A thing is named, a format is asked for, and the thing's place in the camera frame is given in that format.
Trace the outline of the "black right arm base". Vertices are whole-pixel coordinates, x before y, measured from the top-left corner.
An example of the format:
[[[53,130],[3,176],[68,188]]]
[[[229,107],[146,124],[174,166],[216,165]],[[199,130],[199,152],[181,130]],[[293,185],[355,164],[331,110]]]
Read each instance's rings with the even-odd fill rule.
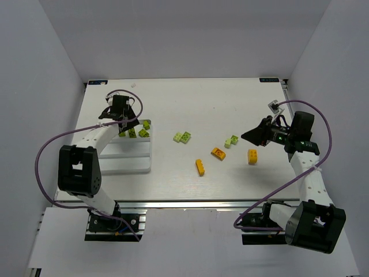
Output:
[[[261,213],[247,214],[239,223],[242,227],[277,228],[272,220],[263,220]],[[242,230],[243,245],[286,245],[284,231]]]

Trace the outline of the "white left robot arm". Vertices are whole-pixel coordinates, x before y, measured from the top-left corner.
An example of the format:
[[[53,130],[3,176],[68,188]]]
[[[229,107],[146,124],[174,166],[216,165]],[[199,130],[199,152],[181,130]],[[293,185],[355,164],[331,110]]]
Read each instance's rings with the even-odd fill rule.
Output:
[[[93,127],[77,144],[59,151],[58,188],[82,200],[94,214],[118,216],[119,205],[101,188],[99,156],[118,134],[139,124],[131,97],[114,94]]]

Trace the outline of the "lime green curved studded lego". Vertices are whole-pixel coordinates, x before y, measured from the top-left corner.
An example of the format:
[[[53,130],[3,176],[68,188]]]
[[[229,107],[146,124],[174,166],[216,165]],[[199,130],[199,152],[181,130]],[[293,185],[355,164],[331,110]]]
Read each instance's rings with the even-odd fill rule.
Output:
[[[141,129],[141,130],[138,132],[138,135],[139,135],[140,137],[143,137],[143,138],[150,137],[149,132],[147,132],[145,129]]]

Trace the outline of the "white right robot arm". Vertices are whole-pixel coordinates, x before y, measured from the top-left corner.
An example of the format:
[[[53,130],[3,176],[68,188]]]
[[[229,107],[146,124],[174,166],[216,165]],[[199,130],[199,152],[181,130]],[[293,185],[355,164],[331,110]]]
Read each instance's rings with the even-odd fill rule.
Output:
[[[283,145],[298,180],[300,203],[266,200],[260,213],[245,215],[241,222],[243,245],[291,245],[331,254],[346,221],[345,211],[334,206],[319,170],[319,148],[310,140],[314,115],[297,111],[290,126],[267,116],[242,139],[266,146]]]

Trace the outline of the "lime green long lego brick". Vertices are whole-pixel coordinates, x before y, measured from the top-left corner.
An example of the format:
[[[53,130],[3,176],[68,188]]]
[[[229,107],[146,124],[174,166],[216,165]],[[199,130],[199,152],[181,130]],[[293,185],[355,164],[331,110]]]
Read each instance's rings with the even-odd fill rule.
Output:
[[[128,135],[129,135],[129,138],[130,139],[137,138],[137,134],[136,134],[136,131],[135,131],[134,128],[129,129],[127,132],[128,132]]]

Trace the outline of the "lime green small lego brick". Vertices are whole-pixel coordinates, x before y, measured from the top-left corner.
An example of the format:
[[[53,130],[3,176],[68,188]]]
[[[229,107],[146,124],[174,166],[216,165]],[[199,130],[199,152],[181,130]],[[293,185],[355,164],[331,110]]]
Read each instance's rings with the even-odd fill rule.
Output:
[[[143,127],[145,130],[149,130],[150,129],[150,123],[148,121],[144,121],[143,122]]]

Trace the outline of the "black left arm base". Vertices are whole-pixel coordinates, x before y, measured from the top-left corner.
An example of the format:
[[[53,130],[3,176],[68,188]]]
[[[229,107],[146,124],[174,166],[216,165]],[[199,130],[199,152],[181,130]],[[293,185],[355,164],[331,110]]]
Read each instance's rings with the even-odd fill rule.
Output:
[[[124,222],[90,213],[85,232],[85,241],[92,242],[138,242],[145,230],[146,215],[121,213]]]

